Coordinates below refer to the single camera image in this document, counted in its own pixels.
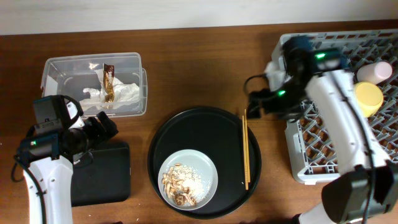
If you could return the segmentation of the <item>grey plate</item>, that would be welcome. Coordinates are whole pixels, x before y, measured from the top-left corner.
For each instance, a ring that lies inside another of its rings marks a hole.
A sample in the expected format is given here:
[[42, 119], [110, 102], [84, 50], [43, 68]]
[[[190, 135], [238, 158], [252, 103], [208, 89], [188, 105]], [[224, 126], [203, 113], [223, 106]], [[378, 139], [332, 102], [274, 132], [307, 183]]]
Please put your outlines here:
[[[181, 163], [183, 165], [192, 166], [197, 169], [197, 172], [201, 175], [202, 180], [205, 183], [206, 198], [199, 202], [196, 206], [178, 206], [173, 203], [171, 199], [168, 199], [163, 190], [163, 185], [161, 183], [162, 173], [166, 172], [168, 168], [175, 163]], [[161, 163], [159, 173], [157, 174], [157, 185], [160, 190], [160, 195], [162, 199], [165, 200], [166, 204], [170, 205], [172, 208], [182, 211], [194, 211], [207, 205], [214, 197], [217, 186], [218, 186], [218, 172], [214, 163], [211, 159], [200, 151], [193, 149], [184, 149], [171, 154]]]

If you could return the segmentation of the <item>pink cup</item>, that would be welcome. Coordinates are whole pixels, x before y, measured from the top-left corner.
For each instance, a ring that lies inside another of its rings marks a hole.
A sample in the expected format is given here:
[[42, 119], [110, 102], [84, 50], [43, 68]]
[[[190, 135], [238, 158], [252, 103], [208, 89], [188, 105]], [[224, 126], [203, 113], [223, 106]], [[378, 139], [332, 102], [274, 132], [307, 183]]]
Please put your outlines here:
[[392, 67], [387, 62], [376, 62], [361, 67], [356, 76], [359, 82], [370, 82], [377, 85], [392, 75]]

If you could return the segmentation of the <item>yellow bowl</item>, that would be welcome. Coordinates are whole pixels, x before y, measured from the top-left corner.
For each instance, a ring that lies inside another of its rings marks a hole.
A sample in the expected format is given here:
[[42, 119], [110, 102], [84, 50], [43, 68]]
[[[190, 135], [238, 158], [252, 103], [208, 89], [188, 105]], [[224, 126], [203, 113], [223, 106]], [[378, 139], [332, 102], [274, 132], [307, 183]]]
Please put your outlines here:
[[354, 86], [354, 92], [359, 107], [365, 118], [368, 118], [379, 110], [384, 101], [381, 89], [369, 82], [359, 82]]

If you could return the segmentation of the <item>food leftovers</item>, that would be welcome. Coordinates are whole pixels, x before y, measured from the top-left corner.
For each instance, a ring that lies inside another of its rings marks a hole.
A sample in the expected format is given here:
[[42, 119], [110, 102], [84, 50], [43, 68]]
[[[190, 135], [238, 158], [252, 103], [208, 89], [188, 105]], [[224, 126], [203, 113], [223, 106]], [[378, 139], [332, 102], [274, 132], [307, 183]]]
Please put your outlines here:
[[206, 198], [208, 187], [197, 169], [175, 163], [162, 173], [164, 193], [178, 206], [196, 206]]

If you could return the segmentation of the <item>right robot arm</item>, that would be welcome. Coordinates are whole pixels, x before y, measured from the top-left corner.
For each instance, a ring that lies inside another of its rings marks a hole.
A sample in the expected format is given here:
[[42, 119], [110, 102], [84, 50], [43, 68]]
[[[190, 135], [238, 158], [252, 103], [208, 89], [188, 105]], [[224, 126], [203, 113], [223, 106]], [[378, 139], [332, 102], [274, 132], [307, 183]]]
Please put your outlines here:
[[373, 135], [354, 93], [353, 74], [337, 48], [316, 50], [306, 35], [282, 46], [289, 80], [275, 90], [248, 93], [249, 119], [262, 112], [300, 119], [300, 103], [312, 100], [337, 155], [340, 176], [322, 189], [313, 209], [293, 217], [294, 223], [366, 223], [390, 212], [397, 202], [397, 164]]

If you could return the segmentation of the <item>brown snack wrapper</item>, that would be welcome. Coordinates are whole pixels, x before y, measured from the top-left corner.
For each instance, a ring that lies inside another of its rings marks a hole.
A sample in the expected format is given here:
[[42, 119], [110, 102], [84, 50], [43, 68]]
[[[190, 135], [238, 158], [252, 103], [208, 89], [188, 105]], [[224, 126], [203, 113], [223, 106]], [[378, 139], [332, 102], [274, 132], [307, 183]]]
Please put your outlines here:
[[114, 65], [103, 64], [103, 85], [105, 95], [105, 102], [112, 103], [114, 101]]

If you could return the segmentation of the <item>wooden chopstick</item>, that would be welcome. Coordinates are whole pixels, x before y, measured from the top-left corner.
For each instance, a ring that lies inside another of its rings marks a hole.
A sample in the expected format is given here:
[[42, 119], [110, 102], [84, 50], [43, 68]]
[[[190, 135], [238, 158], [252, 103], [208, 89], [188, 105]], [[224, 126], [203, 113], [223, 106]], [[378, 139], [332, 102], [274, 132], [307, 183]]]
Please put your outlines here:
[[247, 152], [246, 152], [246, 134], [244, 126], [244, 115], [242, 115], [242, 132], [243, 132], [243, 156], [244, 156], [244, 178], [245, 178], [245, 189], [248, 190], [248, 165], [247, 165]]
[[244, 133], [245, 133], [245, 148], [246, 148], [246, 163], [248, 167], [248, 183], [251, 182], [250, 160], [249, 160], [249, 139], [248, 139], [248, 120], [247, 110], [244, 110]]

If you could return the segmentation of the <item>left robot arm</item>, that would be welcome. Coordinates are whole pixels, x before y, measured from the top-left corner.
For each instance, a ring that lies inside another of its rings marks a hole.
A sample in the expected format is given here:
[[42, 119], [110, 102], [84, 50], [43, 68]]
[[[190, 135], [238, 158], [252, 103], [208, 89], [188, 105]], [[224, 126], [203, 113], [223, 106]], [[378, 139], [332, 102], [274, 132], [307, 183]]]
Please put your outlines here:
[[67, 95], [34, 101], [36, 124], [17, 148], [31, 223], [72, 223], [71, 184], [75, 158], [118, 133], [105, 112], [82, 120], [79, 102]]

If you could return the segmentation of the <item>white napkin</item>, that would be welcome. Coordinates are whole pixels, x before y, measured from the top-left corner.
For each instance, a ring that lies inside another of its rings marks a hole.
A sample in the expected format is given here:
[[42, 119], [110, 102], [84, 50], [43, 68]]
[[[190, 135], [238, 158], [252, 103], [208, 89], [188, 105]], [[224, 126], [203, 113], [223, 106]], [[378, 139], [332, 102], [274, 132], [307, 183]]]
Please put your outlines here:
[[80, 105], [84, 111], [94, 109], [100, 110], [102, 106], [101, 103], [104, 103], [105, 92], [100, 89], [94, 88], [84, 88], [83, 93], [85, 98], [80, 101]]
[[[103, 84], [103, 69], [95, 70], [97, 77], [100, 82], [100, 90], [95, 90], [91, 94], [91, 99], [94, 103], [105, 103], [106, 92]], [[139, 99], [140, 88], [135, 84], [124, 84], [122, 81], [113, 78], [113, 90], [114, 90], [114, 100], [113, 106], [108, 106], [108, 108], [116, 109], [122, 106], [122, 102], [136, 101]]]

